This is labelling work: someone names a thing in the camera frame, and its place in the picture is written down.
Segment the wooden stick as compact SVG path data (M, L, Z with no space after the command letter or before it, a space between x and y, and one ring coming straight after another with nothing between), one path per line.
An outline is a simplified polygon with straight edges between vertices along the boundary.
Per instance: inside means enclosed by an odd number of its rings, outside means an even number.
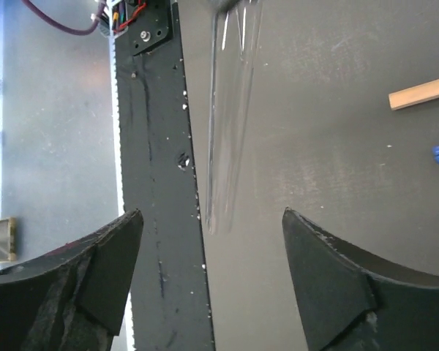
M439 99L439 79L390 93L389 106L401 110L434 99Z

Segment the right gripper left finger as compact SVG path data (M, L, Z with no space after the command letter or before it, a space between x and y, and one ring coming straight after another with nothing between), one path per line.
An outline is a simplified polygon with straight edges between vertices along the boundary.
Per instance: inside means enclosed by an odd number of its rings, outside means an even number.
M143 232L139 210L0 270L0 350L110 350Z

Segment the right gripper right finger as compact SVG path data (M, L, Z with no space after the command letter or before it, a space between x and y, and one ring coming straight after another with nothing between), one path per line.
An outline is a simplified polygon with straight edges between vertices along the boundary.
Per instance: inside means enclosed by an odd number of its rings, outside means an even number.
M439 276L361 249L291 208L282 231L309 350L439 350Z

